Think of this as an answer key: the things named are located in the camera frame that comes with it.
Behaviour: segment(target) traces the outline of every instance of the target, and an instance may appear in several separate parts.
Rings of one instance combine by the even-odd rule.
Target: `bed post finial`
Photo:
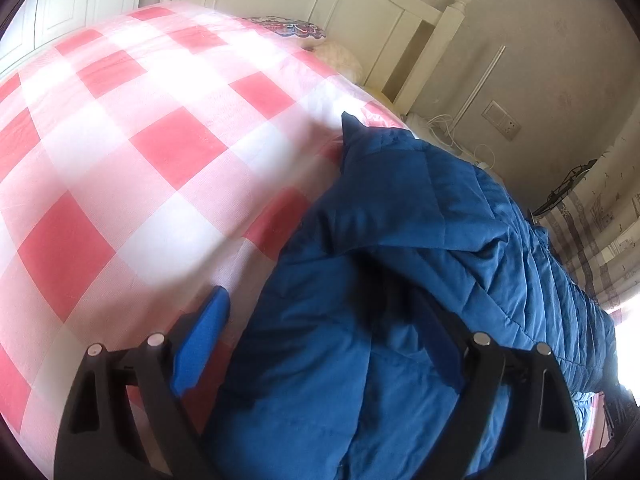
[[[466,5],[470,2],[471,0],[456,0],[455,3],[451,4],[449,7],[453,7],[454,9],[459,10],[460,12],[462,12],[462,14],[465,13],[465,9],[466,9]]]

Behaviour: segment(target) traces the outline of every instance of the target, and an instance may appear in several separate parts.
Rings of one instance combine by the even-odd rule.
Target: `silver screw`
[[[164,334],[159,332],[146,338],[146,344],[149,346],[160,346],[162,343],[164,343]]]
[[[102,345],[100,343],[94,343],[86,350],[86,352],[91,357],[96,357],[100,352],[102,352]]]
[[[539,354],[542,355],[551,355],[551,346],[546,343],[538,343],[536,345],[536,350]]]
[[[491,344],[491,338],[484,332],[476,332],[474,334],[474,342],[480,346],[489,346]]]

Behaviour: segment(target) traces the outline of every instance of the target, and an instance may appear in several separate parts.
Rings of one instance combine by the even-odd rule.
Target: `white wooden headboard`
[[[456,0],[444,11],[420,0],[185,1],[239,17],[283,16],[319,25],[355,54],[365,85],[384,93],[396,112],[405,114],[464,20],[470,0]],[[433,25],[430,36],[425,22]]]

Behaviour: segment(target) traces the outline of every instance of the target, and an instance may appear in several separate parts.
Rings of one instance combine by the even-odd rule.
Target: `headboard panel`
[[[186,0],[235,16],[285,16],[324,28],[358,58],[366,86],[383,91],[393,74],[407,74],[394,92],[396,111],[413,105],[465,17],[470,0],[456,0],[444,12],[420,0]],[[429,41],[412,66],[398,71],[402,54],[422,22],[433,25]]]

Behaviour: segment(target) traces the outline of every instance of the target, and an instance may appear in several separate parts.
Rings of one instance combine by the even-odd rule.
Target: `bed post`
[[[466,4],[471,0],[456,0],[450,4],[438,20],[429,41],[418,57],[414,67],[402,88],[394,100],[396,111],[405,115],[414,104],[422,87],[430,78],[431,73],[436,68],[442,54],[446,51],[449,43],[456,35],[462,21],[465,19]]]

